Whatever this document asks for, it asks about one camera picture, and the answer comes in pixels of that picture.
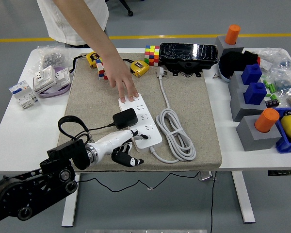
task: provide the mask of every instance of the white power cable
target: white power cable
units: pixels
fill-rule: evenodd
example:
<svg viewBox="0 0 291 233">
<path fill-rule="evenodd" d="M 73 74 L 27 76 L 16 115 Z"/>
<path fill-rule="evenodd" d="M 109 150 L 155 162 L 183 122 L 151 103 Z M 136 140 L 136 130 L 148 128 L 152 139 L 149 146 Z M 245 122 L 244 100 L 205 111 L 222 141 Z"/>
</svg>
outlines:
<svg viewBox="0 0 291 233">
<path fill-rule="evenodd" d="M 167 108 L 163 109 L 159 115 L 156 116 L 156 122 L 161 130 L 164 132 L 166 139 L 168 141 L 169 147 L 175 156 L 175 160 L 165 160 L 161 158 L 154 150 L 153 147 L 150 148 L 151 153 L 157 157 L 160 161 L 168 164 L 173 164 L 178 161 L 191 161 L 196 157 L 196 150 L 188 135 L 183 130 L 179 118 L 176 112 L 170 109 L 170 105 L 165 94 L 163 85 L 162 85 L 162 76 L 164 74 L 164 70 L 162 67 L 158 67 L 157 77 L 160 80 L 160 86 L 162 90 L 162 94 L 165 98 Z M 173 131 L 170 131 L 168 126 L 165 123 L 165 119 L 169 120 Z"/>
</svg>

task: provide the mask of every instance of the finger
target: finger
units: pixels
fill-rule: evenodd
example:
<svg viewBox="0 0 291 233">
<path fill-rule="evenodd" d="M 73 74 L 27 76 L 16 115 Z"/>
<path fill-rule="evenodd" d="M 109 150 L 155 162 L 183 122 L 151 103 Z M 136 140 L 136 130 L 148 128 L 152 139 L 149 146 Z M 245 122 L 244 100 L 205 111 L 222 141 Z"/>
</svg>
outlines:
<svg viewBox="0 0 291 233">
<path fill-rule="evenodd" d="M 128 99 L 132 102 L 134 101 L 134 96 L 138 97 L 138 92 L 132 80 L 129 80 L 127 83 L 128 84 L 125 84 L 125 86 L 127 88 Z"/>
<path fill-rule="evenodd" d="M 122 82 L 117 84 L 117 89 L 118 89 L 118 95 L 121 99 L 121 102 L 125 103 L 125 91 L 124 91 L 124 86 Z"/>
<path fill-rule="evenodd" d="M 109 79 L 109 83 L 111 87 L 115 87 L 116 86 L 116 82 L 113 79 Z"/>
</svg>

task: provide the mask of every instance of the blue cube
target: blue cube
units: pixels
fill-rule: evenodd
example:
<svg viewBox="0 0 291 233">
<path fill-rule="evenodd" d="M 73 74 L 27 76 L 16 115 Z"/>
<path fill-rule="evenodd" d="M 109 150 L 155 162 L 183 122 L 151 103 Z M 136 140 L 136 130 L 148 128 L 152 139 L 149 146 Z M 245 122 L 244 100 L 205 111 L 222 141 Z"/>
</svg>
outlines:
<svg viewBox="0 0 291 233">
<path fill-rule="evenodd" d="M 243 95 L 244 102 L 246 104 L 260 105 L 266 94 L 266 87 L 263 83 L 250 83 Z"/>
<path fill-rule="evenodd" d="M 257 83 L 262 75 L 262 71 L 258 64 L 247 65 L 242 73 L 242 82 L 244 85 Z"/>
</svg>

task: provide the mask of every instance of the orange cylinder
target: orange cylinder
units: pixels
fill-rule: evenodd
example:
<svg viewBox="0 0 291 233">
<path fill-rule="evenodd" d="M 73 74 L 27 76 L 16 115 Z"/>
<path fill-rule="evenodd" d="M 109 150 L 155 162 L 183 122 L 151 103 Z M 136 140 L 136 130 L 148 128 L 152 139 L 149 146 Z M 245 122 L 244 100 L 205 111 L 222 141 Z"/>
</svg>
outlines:
<svg viewBox="0 0 291 233">
<path fill-rule="evenodd" d="M 266 108 L 254 123 L 254 126 L 261 133 L 267 133 L 279 117 L 279 113 L 274 108 Z"/>
<path fill-rule="evenodd" d="M 225 42 L 229 45 L 235 45 L 240 31 L 240 26 L 236 24 L 230 25 L 225 37 Z"/>
</svg>

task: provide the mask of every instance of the white shirt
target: white shirt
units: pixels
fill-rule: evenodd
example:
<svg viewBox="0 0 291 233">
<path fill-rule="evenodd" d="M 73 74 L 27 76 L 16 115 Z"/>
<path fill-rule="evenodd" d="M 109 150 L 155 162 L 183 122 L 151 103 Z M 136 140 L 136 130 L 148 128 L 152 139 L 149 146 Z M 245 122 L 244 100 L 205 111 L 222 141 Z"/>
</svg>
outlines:
<svg viewBox="0 0 291 233">
<path fill-rule="evenodd" d="M 103 30 L 109 17 L 105 0 L 84 0 Z M 84 45 L 86 42 L 70 26 L 53 0 L 37 0 L 48 35 L 54 40 L 70 45 Z"/>
</svg>

